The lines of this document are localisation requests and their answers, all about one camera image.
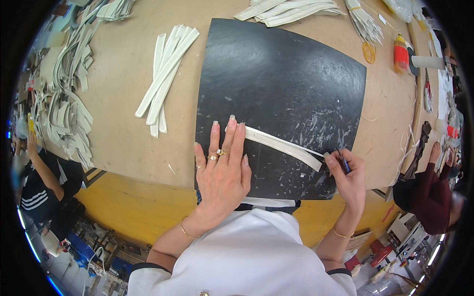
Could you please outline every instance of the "cardboard tube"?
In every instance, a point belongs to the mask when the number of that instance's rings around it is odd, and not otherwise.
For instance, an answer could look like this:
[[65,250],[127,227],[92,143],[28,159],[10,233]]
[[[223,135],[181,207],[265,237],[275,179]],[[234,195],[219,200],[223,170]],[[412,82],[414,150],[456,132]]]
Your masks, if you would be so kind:
[[446,68],[443,58],[432,56],[414,55],[411,57],[413,66],[417,68],[432,68],[444,70]]

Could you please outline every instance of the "right hand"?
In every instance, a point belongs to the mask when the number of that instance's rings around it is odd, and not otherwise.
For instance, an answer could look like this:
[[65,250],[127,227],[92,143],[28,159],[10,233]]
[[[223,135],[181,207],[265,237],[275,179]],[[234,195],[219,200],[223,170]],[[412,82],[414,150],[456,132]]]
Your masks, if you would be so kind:
[[439,155],[441,154],[441,145],[439,142],[436,142],[431,149],[431,155],[429,156],[429,161],[431,163],[436,163],[438,161]]
[[456,166],[457,163],[457,149],[454,149],[453,147],[449,147],[450,152],[449,152],[449,158],[447,160],[447,165],[450,167]]
[[346,204],[357,213],[362,214],[365,205],[365,163],[364,160],[357,157],[354,153],[344,148],[341,151],[342,156],[346,159],[350,173],[347,175],[343,172],[338,159],[339,153],[324,153],[324,159],[329,171],[336,180],[336,186],[341,197]]
[[28,135],[27,150],[30,158],[31,156],[38,154],[38,149],[36,147],[36,136],[33,132],[30,132]]

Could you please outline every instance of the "hand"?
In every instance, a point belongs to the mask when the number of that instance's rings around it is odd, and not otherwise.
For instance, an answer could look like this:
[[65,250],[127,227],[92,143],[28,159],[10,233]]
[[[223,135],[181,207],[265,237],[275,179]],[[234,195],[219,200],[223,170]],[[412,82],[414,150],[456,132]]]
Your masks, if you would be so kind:
[[431,149],[431,155],[429,156],[429,161],[431,163],[436,163],[438,161],[439,155],[441,154],[441,145],[439,142],[436,142]]
[[341,151],[342,156],[346,159],[350,173],[344,174],[338,159],[339,153],[324,153],[324,159],[329,171],[336,179],[336,186],[341,197],[351,210],[362,214],[365,204],[365,163],[364,160],[344,148]]
[[38,155],[38,149],[36,148],[36,136],[32,131],[28,135],[27,150],[30,158],[31,156]]
[[17,136],[13,135],[12,137],[12,142],[13,142],[13,148],[15,148],[15,155],[19,155],[20,154],[20,150],[21,150],[21,140],[20,138],[18,138]]
[[450,146],[449,147],[449,156],[448,156],[448,159],[446,161],[446,164],[450,167],[453,166],[454,156],[455,156],[454,148]]
[[[196,208],[202,223],[213,228],[219,225],[233,210],[235,210],[250,191],[252,170],[248,165],[248,157],[244,152],[245,124],[237,124],[235,116],[231,115],[227,124],[226,137],[222,144],[223,154],[218,160],[208,160],[202,147],[194,143],[196,156],[196,172],[202,201]],[[220,126],[217,121],[212,125],[209,156],[218,156]]]

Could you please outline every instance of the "paper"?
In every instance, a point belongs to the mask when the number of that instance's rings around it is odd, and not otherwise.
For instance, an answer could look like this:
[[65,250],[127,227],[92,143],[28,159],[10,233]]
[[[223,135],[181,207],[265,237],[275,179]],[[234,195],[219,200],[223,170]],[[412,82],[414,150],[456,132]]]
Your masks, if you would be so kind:
[[384,25],[387,25],[387,21],[383,18],[381,14],[379,14],[379,19],[383,22]]

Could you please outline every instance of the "maroon sweater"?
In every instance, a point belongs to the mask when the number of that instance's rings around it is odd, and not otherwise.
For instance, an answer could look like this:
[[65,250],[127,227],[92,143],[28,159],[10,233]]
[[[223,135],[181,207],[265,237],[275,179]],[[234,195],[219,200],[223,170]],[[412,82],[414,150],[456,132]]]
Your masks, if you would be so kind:
[[426,171],[419,174],[418,186],[411,204],[411,212],[431,235],[446,232],[452,194],[447,179],[451,167],[445,165],[439,177],[434,168],[435,164],[430,162]]

